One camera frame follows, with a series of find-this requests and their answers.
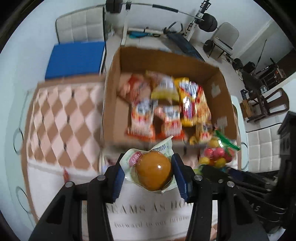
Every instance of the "cardboard box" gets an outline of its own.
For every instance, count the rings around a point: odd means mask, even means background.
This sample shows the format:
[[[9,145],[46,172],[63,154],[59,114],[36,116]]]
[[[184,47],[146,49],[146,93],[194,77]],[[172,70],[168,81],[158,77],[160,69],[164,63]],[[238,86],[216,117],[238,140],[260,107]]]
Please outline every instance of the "cardboard box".
[[[223,126],[229,139],[237,138],[234,110],[226,83],[219,68],[195,58],[136,47],[120,47],[106,77],[101,137],[105,144],[149,148],[149,143],[125,135],[130,121],[130,107],[117,97],[124,73],[161,72],[173,77],[189,77],[204,89],[211,110],[212,123]]]

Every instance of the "screw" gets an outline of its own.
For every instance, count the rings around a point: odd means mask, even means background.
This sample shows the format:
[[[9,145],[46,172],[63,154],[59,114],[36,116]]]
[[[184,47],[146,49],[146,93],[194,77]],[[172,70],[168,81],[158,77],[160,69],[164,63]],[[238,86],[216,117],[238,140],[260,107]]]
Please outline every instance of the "screw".
[[[99,181],[104,181],[106,179],[106,177],[105,177],[105,175],[99,175],[99,176],[97,176],[97,179]]]
[[[235,186],[235,184],[232,181],[228,181],[227,186],[229,186],[230,188],[233,188]]]
[[[196,181],[201,181],[201,180],[202,180],[202,176],[201,176],[201,175],[195,175],[195,176],[194,176],[194,179],[195,179]]]
[[[66,182],[65,187],[70,188],[73,186],[73,182]]]

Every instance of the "checkered tablecloth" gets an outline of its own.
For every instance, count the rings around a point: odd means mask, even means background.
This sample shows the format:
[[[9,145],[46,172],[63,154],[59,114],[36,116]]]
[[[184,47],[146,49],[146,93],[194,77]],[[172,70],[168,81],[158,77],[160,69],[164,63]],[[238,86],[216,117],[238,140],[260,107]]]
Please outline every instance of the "checkered tablecloth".
[[[27,159],[98,170],[104,84],[40,88],[34,99]]]

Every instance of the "blue cushion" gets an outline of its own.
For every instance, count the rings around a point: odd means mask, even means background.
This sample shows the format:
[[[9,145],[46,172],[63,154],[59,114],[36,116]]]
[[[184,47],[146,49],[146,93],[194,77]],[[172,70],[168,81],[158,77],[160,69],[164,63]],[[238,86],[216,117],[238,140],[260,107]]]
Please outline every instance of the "blue cushion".
[[[100,73],[105,45],[105,42],[55,45],[48,62],[45,79]]]

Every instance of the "brown chair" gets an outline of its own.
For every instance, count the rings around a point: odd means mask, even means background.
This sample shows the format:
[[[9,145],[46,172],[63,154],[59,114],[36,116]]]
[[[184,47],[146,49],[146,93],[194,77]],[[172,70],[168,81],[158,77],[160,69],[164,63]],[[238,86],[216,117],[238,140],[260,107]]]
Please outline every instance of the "brown chair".
[[[276,98],[275,100],[272,100],[270,102],[267,102],[267,100],[272,97],[273,95],[275,95],[276,93],[280,92],[281,96]],[[261,120],[265,117],[269,117],[269,116],[273,116],[273,115],[277,115],[283,112],[286,112],[289,110],[289,98],[288,95],[286,94],[286,92],[282,89],[282,88],[278,88],[276,91],[274,91],[273,93],[271,93],[269,96],[267,97],[262,97],[261,101],[263,103],[264,109],[266,109],[267,111],[267,115],[264,113],[261,113],[260,115],[256,115],[256,116],[252,116],[251,118],[249,118],[249,120],[247,122],[250,121],[258,121]],[[253,106],[260,104],[260,101],[258,100],[258,102],[256,102]],[[286,108],[283,110],[278,110],[278,111],[274,111],[274,112],[270,112],[270,110],[272,108],[275,108],[277,106],[281,106],[281,105],[285,105]]]

